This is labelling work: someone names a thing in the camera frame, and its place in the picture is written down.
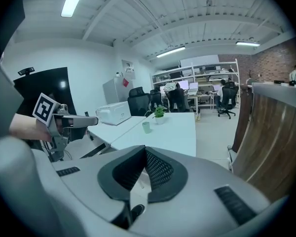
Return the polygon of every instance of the green cup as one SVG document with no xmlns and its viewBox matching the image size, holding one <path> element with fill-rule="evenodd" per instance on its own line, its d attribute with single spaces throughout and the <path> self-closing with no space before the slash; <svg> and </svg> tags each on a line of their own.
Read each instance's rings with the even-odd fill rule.
<svg viewBox="0 0 296 237">
<path fill-rule="evenodd" d="M 145 133 L 151 133 L 150 123 L 149 122 L 143 122 L 143 129 L 144 129 Z"/>
</svg>

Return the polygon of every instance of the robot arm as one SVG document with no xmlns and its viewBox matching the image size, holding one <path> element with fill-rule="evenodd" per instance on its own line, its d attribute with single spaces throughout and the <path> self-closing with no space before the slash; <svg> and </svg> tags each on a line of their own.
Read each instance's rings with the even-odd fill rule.
<svg viewBox="0 0 296 237">
<path fill-rule="evenodd" d="M 97 117 L 69 115 L 67 105 L 43 93 L 38 98 L 33 116 L 46 125 L 52 138 L 52 148 L 47 150 L 51 161 L 62 159 L 69 142 L 82 139 L 88 126 L 98 124 Z"/>
</svg>

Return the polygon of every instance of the red brick wall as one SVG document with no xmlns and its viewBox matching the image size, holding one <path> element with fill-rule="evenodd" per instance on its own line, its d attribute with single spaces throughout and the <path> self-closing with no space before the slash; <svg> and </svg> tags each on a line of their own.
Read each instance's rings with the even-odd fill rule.
<svg viewBox="0 0 296 237">
<path fill-rule="evenodd" d="M 290 39 L 255 55 L 218 55 L 219 61 L 238 60 L 240 83 L 251 77 L 256 81 L 289 81 L 289 73 L 296 64 L 296 39 Z"/>
</svg>

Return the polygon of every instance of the white corrugated ceiling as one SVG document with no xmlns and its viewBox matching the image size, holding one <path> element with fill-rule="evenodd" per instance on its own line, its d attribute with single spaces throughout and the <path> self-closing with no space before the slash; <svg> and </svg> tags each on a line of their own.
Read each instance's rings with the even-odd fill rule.
<svg viewBox="0 0 296 237">
<path fill-rule="evenodd" d="M 122 39 L 146 59 L 191 43 L 249 40 L 261 44 L 290 30 L 272 0 L 80 0 L 72 18 L 65 0 L 24 0 L 15 42 L 74 38 L 112 45 Z"/>
</svg>

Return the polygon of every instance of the hand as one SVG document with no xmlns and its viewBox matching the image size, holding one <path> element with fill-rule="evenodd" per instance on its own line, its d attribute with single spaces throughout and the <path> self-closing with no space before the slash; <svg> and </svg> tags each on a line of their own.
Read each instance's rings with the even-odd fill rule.
<svg viewBox="0 0 296 237">
<path fill-rule="evenodd" d="M 63 131 L 61 119 L 56 119 L 59 132 Z M 45 124 L 36 118 L 15 114 L 10 125 L 9 132 L 12 136 L 25 140 L 44 140 L 51 142 L 51 136 Z"/>
</svg>

